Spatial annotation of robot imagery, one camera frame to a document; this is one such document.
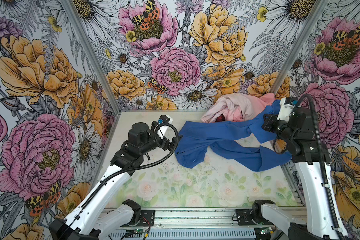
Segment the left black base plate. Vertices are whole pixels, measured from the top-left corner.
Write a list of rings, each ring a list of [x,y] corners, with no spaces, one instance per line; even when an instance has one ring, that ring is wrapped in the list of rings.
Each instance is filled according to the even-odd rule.
[[[128,223],[130,227],[152,227],[155,221],[155,210],[138,210],[134,212],[131,221]]]

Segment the light pink cloth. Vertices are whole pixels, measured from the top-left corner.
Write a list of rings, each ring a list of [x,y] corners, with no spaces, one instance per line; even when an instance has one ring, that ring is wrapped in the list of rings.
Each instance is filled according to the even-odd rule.
[[[225,116],[225,121],[243,122],[240,108],[235,106],[228,97],[221,96],[216,103],[202,116],[203,123],[215,123],[220,115]]]

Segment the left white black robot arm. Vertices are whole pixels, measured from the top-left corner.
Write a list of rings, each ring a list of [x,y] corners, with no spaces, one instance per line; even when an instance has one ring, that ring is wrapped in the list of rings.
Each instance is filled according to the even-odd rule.
[[[54,220],[49,230],[54,240],[100,240],[124,225],[136,226],[141,206],[125,200],[116,210],[101,217],[111,198],[136,171],[161,164],[171,157],[181,139],[173,118],[161,115],[149,126],[135,123],[128,139],[114,154],[110,165],[85,199],[64,219]]]

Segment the blue cloth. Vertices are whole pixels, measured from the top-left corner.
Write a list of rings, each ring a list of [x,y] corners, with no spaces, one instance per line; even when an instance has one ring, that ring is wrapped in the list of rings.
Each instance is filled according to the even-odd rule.
[[[244,122],[196,123],[187,121],[179,134],[182,139],[175,151],[176,159],[186,168],[194,168],[205,159],[210,148],[215,154],[235,160],[253,172],[262,172],[289,162],[291,154],[278,154],[271,149],[260,146],[243,147],[238,140],[254,135],[261,143],[276,139],[276,134],[264,131],[265,114],[278,114],[280,101],[276,100],[267,106],[254,119]]]

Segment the aluminium corner post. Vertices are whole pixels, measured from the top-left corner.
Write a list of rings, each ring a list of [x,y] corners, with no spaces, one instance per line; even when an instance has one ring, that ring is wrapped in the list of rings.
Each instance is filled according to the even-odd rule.
[[[283,63],[273,86],[271,87],[272,93],[276,94],[278,92],[278,89],[281,87],[282,83],[287,77],[289,69],[294,63],[294,60],[298,57],[300,48],[303,47],[303,43],[308,39],[309,34],[317,26],[317,22],[319,21],[320,16],[328,5],[328,2],[328,0],[315,2],[306,23],[303,25],[301,32],[297,34],[296,40],[292,45],[292,48],[289,51],[287,58]]]
[[[94,68],[95,74],[97,75],[105,94],[109,100],[110,105],[117,117],[121,115],[120,106],[117,103],[117,100],[114,96],[114,93],[110,87],[108,80],[106,79],[106,75],[104,70],[97,58],[96,52],[93,48],[91,40],[89,36],[85,33],[86,29],[81,23],[80,16],[75,8],[75,5],[72,1],[62,1],[63,9],[66,11],[68,15],[68,19],[74,28],[75,34],[78,37],[78,40],[81,41],[82,47],[90,60],[92,67]]]

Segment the left aluminium corner post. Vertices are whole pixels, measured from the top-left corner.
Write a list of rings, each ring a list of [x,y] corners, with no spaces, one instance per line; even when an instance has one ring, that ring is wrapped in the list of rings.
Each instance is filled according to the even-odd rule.
[[[75,8],[75,5],[72,1],[62,1],[63,9],[66,11],[68,15],[68,19],[74,28],[75,34],[78,37],[78,40],[81,41],[82,47],[90,60],[92,67],[94,68],[95,74],[97,75],[105,94],[109,100],[110,105],[117,117],[121,115],[120,106],[117,103],[117,100],[114,96],[114,93],[110,87],[108,80],[106,79],[106,75],[104,70],[97,58],[96,52],[93,48],[91,40],[89,36],[85,33],[86,29],[81,23],[80,16]]]

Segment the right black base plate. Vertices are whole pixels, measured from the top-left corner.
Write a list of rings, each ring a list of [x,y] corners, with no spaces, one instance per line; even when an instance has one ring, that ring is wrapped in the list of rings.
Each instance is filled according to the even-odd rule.
[[[252,209],[236,209],[235,216],[239,226],[255,226],[257,223],[253,219]]]

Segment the right aluminium corner post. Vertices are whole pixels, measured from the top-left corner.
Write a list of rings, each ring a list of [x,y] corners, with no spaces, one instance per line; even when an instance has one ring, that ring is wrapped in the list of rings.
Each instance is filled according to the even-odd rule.
[[[328,0],[315,2],[306,23],[303,25],[301,32],[297,34],[296,40],[292,45],[292,48],[289,51],[287,58],[283,63],[273,86],[271,87],[272,93],[276,94],[278,92],[278,89],[281,87],[282,83],[287,77],[289,69],[294,63],[294,60],[298,57],[300,48],[303,47],[303,43],[308,39],[309,34],[317,26],[317,22],[319,21],[320,16],[328,5],[328,2]]]

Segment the red black plaid cloth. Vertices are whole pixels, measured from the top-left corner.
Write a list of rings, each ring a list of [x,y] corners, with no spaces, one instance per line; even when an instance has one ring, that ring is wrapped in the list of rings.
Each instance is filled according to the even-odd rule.
[[[219,117],[216,118],[215,122],[224,122],[225,121],[225,116],[224,115],[220,115]]]

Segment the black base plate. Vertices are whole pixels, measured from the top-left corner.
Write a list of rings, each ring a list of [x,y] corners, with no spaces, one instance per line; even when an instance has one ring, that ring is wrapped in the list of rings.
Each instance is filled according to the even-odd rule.
[[[257,223],[253,219],[252,209],[236,209],[235,216],[239,226],[255,226]]]
[[[152,227],[155,221],[155,210],[138,210],[134,212],[131,221],[128,223],[130,227]]]

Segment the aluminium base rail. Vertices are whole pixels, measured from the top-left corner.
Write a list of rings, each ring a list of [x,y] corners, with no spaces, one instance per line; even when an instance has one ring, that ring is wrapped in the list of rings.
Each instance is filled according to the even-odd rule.
[[[287,234],[291,225],[305,225],[301,219],[291,215],[285,208],[279,208],[271,201],[259,201],[253,204],[253,219],[257,227],[274,225]],[[50,232],[55,240],[95,240],[106,237],[116,228],[128,225],[134,212],[143,210],[137,203],[127,200],[116,210],[100,217],[103,207],[79,205],[63,220],[55,220]],[[236,210],[231,208],[212,209],[156,209],[155,221],[151,227],[220,228],[223,225],[238,225]]]

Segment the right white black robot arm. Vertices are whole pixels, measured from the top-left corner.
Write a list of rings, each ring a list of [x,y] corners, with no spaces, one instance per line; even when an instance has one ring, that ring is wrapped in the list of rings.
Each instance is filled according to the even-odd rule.
[[[307,220],[292,217],[266,200],[256,200],[251,217],[256,224],[273,224],[290,240],[345,240],[348,237],[331,184],[330,157],[320,140],[315,111],[286,105],[278,115],[266,115],[263,129],[286,142],[301,178]]]

